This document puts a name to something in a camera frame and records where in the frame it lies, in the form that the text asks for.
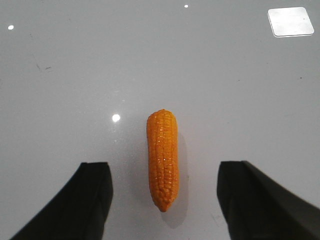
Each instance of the glossy white surface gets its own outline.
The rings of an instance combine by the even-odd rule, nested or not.
[[[268,10],[290,7],[307,10],[313,35],[274,37]],[[2,2],[0,239],[81,162],[110,164],[105,240],[230,239],[220,161],[248,160],[320,207],[319,13],[315,0]],[[179,125],[167,213],[147,169],[146,120],[162,108]]]

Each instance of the white square object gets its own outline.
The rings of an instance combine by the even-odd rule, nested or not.
[[[268,17],[277,38],[306,36],[315,32],[304,7],[269,9]]]

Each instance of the corn cob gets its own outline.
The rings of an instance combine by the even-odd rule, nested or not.
[[[149,189],[154,204],[166,212],[178,196],[178,126],[172,112],[162,109],[147,120]]]

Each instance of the orange corn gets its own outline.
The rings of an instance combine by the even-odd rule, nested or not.
[[[162,109],[146,123],[149,188],[154,204],[166,212],[178,196],[178,126],[172,112]]]

